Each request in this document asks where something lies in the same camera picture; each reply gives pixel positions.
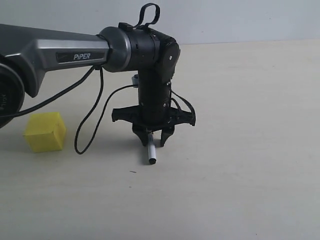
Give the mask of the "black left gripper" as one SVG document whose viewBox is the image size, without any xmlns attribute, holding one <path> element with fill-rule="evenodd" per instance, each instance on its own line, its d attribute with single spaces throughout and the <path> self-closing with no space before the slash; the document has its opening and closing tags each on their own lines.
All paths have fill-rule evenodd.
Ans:
<svg viewBox="0 0 320 240">
<path fill-rule="evenodd" d="M 191 104 L 185 101 L 190 112 L 171 107 L 172 76 L 165 76 L 154 69 L 141 69 L 138 71 L 138 105 L 114 108 L 111 118 L 132 123 L 150 131 L 161 130 L 160 146 L 163 147 L 174 134 L 172 127 L 179 124 L 196 124 L 196 114 Z M 146 147 L 148 145 L 148 132 L 145 129 L 133 129 L 135 135 Z"/>
</svg>

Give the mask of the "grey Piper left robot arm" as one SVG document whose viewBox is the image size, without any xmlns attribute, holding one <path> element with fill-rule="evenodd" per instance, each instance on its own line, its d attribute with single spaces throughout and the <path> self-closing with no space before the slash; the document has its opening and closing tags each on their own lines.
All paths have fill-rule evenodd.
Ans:
<svg viewBox="0 0 320 240">
<path fill-rule="evenodd" d="M 193 107 L 172 107 L 171 80 L 180 57 L 177 41 L 147 25 L 121 22 L 90 35 L 24 26 L 0 26 L 0 124 L 26 115 L 25 95 L 35 97 L 45 73 L 88 66 L 111 73 L 134 71 L 138 105 L 115 108 L 112 120 L 132 123 L 141 143 L 160 131 L 160 143 L 173 135 L 176 125 L 196 123 Z"/>
</svg>

